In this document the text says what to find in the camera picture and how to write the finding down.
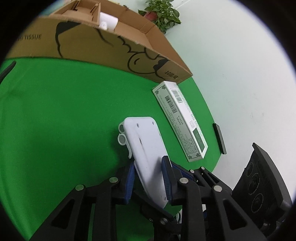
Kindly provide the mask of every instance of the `white box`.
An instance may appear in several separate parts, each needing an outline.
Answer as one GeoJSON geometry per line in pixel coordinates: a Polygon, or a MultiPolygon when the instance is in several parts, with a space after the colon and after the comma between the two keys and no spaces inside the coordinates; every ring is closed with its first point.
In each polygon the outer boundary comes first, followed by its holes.
{"type": "Polygon", "coordinates": [[[163,81],[152,92],[169,120],[188,161],[203,159],[207,143],[176,83],[163,81]]]}

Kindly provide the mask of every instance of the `potted plant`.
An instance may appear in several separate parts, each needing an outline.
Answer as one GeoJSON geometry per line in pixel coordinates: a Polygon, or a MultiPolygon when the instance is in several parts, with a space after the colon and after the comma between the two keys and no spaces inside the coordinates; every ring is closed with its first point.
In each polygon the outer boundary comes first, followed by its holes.
{"type": "Polygon", "coordinates": [[[167,29],[175,24],[181,24],[179,12],[172,8],[171,2],[174,0],[149,0],[148,7],[144,11],[139,10],[139,14],[154,22],[156,26],[165,34],[167,29]]]}

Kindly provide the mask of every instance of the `green surface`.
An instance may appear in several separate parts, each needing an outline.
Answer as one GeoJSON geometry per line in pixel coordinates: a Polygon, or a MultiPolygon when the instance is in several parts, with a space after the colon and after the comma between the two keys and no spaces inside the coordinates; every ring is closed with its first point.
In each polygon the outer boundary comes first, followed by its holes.
{"type": "MultiPolygon", "coordinates": [[[[153,117],[177,164],[214,169],[220,152],[213,119],[192,78],[179,87],[209,148],[203,160],[189,163],[152,94],[157,83],[84,62],[16,61],[0,85],[0,198],[25,239],[77,184],[97,185],[125,165],[128,151],[117,136],[126,117],[153,117]]],[[[117,230],[119,241],[153,236],[152,224],[134,203],[117,206],[117,230]]]]}

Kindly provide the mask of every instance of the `silver bolt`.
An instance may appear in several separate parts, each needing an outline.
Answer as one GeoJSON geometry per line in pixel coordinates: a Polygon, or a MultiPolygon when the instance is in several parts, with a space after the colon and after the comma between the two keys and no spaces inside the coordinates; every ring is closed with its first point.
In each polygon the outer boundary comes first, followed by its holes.
{"type": "Polygon", "coordinates": [[[78,185],[75,187],[76,191],[81,191],[81,190],[83,190],[83,188],[84,188],[84,186],[83,186],[82,184],[78,184],[78,185]]]}
{"type": "Polygon", "coordinates": [[[214,190],[215,190],[216,192],[221,192],[221,191],[222,191],[222,187],[219,186],[219,185],[216,185],[216,186],[214,186],[214,190]]]}
{"type": "Polygon", "coordinates": [[[188,179],[187,178],[185,178],[185,177],[182,177],[182,178],[180,178],[180,180],[179,180],[181,183],[184,183],[184,184],[186,184],[187,182],[188,182],[188,179]]]}
{"type": "Polygon", "coordinates": [[[168,220],[167,220],[166,218],[162,218],[162,219],[160,220],[160,223],[163,224],[163,225],[165,225],[165,224],[168,223],[168,220]]]}
{"type": "Polygon", "coordinates": [[[117,177],[111,177],[111,178],[109,179],[109,182],[111,182],[111,183],[116,183],[116,182],[118,182],[118,178],[117,178],[117,177]]]}

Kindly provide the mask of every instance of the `green plant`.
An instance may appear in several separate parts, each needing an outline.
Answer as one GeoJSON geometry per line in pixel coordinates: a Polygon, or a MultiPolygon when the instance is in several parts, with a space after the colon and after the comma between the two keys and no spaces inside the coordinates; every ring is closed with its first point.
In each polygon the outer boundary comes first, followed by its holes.
{"type": "Polygon", "coordinates": [[[181,24],[179,12],[172,8],[174,0],[150,0],[147,1],[149,7],[145,11],[139,10],[139,14],[144,16],[147,12],[155,12],[158,18],[153,21],[156,26],[165,34],[167,29],[172,28],[175,24],[181,24]]]}

